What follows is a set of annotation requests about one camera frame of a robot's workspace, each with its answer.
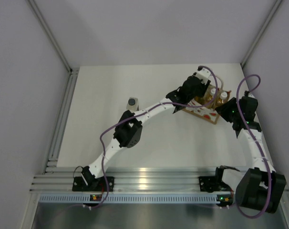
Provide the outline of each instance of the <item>wall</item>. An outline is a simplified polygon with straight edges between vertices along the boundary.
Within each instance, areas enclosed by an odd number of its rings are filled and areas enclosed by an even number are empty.
[[[254,92],[258,116],[273,162],[289,185],[289,0],[283,1],[244,72],[262,78]]]
[[[239,63],[274,2],[36,1],[73,67]]]
[[[25,0],[0,0],[0,228],[18,228],[67,79]]]

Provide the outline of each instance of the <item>gray floor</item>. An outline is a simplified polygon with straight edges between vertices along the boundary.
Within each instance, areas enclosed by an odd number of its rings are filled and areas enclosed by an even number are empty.
[[[32,229],[285,229],[281,209],[259,219],[247,219],[236,208],[210,209],[195,205],[105,204],[98,209],[69,204],[39,204]],[[248,214],[256,211],[245,210]]]

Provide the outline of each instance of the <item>metal beam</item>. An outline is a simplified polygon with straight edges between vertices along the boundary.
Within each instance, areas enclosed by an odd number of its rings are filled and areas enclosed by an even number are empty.
[[[41,25],[41,27],[43,28],[46,36],[48,37],[49,41],[51,42],[51,45],[53,46],[54,50],[56,51],[56,53],[58,54],[59,58],[61,59],[64,67],[66,68],[66,70],[68,72],[72,71],[72,68],[70,67],[67,59],[65,58],[58,42],[56,41],[54,35],[52,34],[48,24],[46,23],[46,20],[44,19],[38,5],[36,4],[35,0],[26,0],[30,9],[32,10],[32,12],[34,13],[34,16],[36,17],[36,19],[38,20],[39,24]]]
[[[249,60],[251,54],[253,53],[254,49],[256,48],[256,46],[258,45],[259,41],[261,40],[263,34],[265,33],[268,25],[270,24],[270,22],[272,21],[273,17],[275,16],[275,13],[277,12],[277,10],[279,9],[279,6],[281,5],[281,3],[283,2],[283,0],[276,0],[274,2],[274,5],[272,7],[272,9],[270,10],[270,12],[268,13],[268,16],[265,18],[257,36],[255,37],[255,39],[253,40],[250,48],[248,49],[248,52],[246,53],[245,57],[243,58],[243,61],[241,62],[241,67],[244,68],[245,64],[247,63],[247,61]]]

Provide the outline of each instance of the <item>white tabletop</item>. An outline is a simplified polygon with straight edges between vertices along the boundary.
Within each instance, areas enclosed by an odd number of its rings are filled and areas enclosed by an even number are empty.
[[[183,84],[199,64],[121,65],[81,67],[62,141],[58,167],[85,166],[102,152],[100,134],[117,123],[129,97],[144,109]],[[235,96],[244,78],[240,64],[205,64],[224,80]],[[247,90],[242,86],[240,96]],[[245,166],[232,124],[216,125],[179,111],[152,120],[140,142],[124,151],[113,167]],[[114,131],[104,136],[108,145]]]

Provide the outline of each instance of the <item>table surface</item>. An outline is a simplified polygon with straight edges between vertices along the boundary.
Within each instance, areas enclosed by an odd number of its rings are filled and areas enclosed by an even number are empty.
[[[160,101],[183,84],[199,64],[120,65],[81,67],[62,140],[58,167],[86,166],[102,152],[100,134],[117,123],[129,97],[139,108]],[[244,78],[240,64],[204,64],[224,81],[235,96]],[[243,84],[240,96],[247,90]],[[222,118],[216,125],[180,111],[151,121],[141,141],[121,153],[112,167],[245,166],[232,124]],[[110,142],[114,131],[103,140]]]

